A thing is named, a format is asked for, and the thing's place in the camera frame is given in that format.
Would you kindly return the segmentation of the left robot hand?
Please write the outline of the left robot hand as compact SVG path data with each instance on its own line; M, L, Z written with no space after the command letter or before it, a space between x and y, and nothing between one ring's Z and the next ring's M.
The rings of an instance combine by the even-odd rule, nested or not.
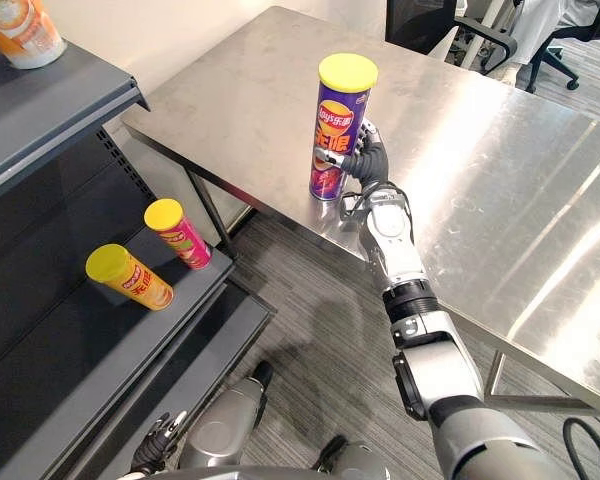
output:
M130 474L150 476L164 469L186 415L186 410L175 416L165 412L153 423L132 456Z

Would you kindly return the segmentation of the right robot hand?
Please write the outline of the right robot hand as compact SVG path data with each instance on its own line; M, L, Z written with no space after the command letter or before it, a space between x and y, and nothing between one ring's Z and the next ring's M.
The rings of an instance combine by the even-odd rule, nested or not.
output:
M388 181L386 149L378 128L367 118L362 120L352 154L334 153L323 147L315 147L313 153L319 160L352 176L363 190Z

